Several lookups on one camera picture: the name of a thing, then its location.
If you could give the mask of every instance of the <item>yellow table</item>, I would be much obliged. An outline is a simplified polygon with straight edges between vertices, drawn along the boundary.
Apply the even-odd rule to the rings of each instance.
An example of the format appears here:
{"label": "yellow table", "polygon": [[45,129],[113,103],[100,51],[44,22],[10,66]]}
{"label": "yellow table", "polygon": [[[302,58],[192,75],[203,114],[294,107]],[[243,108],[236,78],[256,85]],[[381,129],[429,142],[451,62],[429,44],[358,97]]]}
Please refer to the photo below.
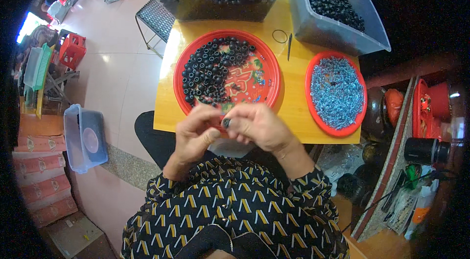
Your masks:
{"label": "yellow table", "polygon": [[[175,131],[177,122],[185,118],[173,92],[173,71],[179,55],[196,38],[218,29],[238,29],[262,39],[273,51],[282,73],[281,94],[275,110],[302,143],[307,144],[351,144],[359,143],[361,129],[345,138],[324,133],[310,115],[305,98],[305,72],[310,60],[326,48],[299,42],[292,38],[290,60],[287,61],[287,42],[276,42],[272,33],[281,29],[289,35],[292,32],[291,12],[288,0],[277,0],[262,23],[239,21],[175,21],[163,57],[160,81],[156,92],[153,128],[168,132]],[[275,33],[279,41],[285,36]],[[357,57],[352,60],[359,66]]]}

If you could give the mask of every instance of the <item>metal stool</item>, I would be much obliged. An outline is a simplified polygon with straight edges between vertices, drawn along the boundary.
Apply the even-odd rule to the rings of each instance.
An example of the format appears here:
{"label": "metal stool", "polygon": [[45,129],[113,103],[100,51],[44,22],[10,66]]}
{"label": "metal stool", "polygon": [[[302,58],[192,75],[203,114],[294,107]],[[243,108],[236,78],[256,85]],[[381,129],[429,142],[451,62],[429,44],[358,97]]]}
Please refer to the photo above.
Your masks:
{"label": "metal stool", "polygon": [[147,46],[147,50],[152,50],[158,56],[163,58],[161,54],[159,54],[149,45],[149,42],[155,37],[155,35],[150,38],[149,41],[146,41],[144,33],[142,32],[141,26],[139,25],[139,21],[137,19],[149,27],[155,33],[155,35],[159,36],[160,39],[163,40],[163,42],[167,43],[168,37],[170,36],[170,32],[175,22],[175,17],[156,0],[150,0],[135,15],[135,22],[137,23],[139,31],[141,32],[142,38],[144,39],[145,45]]}

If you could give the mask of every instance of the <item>patterned blouse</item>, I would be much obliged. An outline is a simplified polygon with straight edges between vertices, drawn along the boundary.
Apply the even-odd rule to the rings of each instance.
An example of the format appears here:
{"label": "patterned blouse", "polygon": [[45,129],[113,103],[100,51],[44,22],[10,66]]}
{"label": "patterned blouse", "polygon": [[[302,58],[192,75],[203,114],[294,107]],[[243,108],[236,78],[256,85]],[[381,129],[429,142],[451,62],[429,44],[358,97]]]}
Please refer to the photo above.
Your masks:
{"label": "patterned blouse", "polygon": [[149,180],[146,203],[124,227],[121,258],[181,258],[178,253],[190,240],[213,225],[227,234],[227,252],[235,257],[240,248],[232,240],[246,233],[267,247],[271,254],[263,258],[349,257],[329,199],[331,184],[319,167],[290,180],[294,193],[267,168],[241,159],[214,158],[199,163],[190,176],[185,183],[162,174]]}

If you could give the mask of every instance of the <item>rubber band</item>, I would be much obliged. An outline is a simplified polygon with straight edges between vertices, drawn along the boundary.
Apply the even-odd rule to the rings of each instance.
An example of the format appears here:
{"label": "rubber band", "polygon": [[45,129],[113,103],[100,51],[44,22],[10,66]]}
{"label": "rubber band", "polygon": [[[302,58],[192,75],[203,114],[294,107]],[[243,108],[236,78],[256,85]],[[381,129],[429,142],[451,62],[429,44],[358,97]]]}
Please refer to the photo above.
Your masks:
{"label": "rubber band", "polygon": [[[284,35],[286,36],[285,41],[284,41],[284,42],[279,42],[279,41],[274,37],[274,33],[275,33],[275,32],[283,32]],[[273,36],[273,39],[274,39],[276,42],[278,42],[279,44],[285,44],[285,42],[287,42],[287,33],[286,33],[285,31],[283,31],[283,30],[274,30],[272,36]]]}

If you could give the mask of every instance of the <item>camera lens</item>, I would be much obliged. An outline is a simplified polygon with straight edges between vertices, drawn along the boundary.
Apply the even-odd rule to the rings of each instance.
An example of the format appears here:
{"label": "camera lens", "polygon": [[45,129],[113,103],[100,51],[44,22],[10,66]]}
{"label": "camera lens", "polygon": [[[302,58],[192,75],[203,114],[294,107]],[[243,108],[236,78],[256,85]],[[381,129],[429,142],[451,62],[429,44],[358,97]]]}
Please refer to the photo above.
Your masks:
{"label": "camera lens", "polygon": [[438,139],[409,138],[405,144],[405,160],[422,165],[447,163],[450,143]]}

